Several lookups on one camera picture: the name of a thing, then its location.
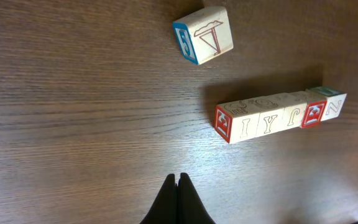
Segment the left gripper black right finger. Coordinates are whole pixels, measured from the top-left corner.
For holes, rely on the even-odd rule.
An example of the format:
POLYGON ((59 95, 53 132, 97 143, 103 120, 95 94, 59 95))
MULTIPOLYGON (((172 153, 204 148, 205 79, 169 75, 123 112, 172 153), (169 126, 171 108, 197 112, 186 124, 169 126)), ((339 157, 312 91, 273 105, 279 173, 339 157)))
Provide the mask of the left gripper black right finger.
POLYGON ((180 174, 177 193, 177 222, 179 224, 215 224, 187 173, 180 174))

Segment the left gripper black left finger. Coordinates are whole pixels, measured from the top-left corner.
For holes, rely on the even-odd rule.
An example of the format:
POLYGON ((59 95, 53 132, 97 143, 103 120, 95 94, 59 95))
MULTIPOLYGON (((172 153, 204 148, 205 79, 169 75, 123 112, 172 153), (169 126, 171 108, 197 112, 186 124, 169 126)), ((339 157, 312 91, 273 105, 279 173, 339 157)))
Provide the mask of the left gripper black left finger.
POLYGON ((175 175, 165 178, 150 210, 140 224, 175 224, 177 222, 177 184, 175 175))

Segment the wooden block red letter I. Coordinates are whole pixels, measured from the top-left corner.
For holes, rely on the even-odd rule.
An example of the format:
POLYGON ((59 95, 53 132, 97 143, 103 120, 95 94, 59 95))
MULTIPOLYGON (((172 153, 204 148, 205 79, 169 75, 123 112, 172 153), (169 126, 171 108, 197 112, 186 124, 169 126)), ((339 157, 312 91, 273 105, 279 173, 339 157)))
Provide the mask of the wooden block red letter I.
POLYGON ((214 128, 229 144, 252 139, 256 135, 261 109, 247 100, 232 101, 216 106, 214 128))

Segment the wooden block spiral drawing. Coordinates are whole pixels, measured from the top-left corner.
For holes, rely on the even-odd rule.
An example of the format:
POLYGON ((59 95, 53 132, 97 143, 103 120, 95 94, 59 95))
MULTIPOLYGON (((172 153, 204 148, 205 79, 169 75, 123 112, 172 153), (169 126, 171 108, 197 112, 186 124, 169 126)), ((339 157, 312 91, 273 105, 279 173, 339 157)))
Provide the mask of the wooden block spiral drawing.
POLYGON ((259 113, 256 137, 276 133, 281 127, 285 106, 271 96, 251 98, 248 103, 259 113))

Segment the wooden block red animal drawing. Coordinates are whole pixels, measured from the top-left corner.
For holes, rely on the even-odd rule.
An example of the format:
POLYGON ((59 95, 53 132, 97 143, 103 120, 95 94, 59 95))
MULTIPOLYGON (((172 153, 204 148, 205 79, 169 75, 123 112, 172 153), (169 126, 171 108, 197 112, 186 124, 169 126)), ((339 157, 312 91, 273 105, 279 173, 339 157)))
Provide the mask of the wooden block red animal drawing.
POLYGON ((307 94, 303 91, 279 93, 272 98, 284 107, 280 130, 300 127, 307 106, 307 94))

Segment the wooden block red face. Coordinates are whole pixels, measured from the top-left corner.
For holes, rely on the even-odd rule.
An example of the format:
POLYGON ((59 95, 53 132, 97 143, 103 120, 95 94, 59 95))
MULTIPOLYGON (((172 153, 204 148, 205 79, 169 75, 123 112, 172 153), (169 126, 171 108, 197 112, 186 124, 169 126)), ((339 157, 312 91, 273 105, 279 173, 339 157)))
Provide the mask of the wooden block red face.
POLYGON ((310 128, 318 125, 323 117, 327 99, 323 95, 312 91, 296 91, 290 94, 295 96, 297 100, 306 102, 306 109, 300 127, 310 128))

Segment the wooden block blue number five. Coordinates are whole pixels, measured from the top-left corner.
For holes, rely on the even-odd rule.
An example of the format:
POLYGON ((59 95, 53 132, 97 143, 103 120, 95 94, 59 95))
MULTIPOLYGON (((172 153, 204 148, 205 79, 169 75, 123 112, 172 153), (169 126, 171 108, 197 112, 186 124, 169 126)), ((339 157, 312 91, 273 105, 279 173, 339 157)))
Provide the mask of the wooden block blue number five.
POLYGON ((227 9, 210 6, 173 22, 173 30, 185 59, 201 65, 233 49, 227 9))

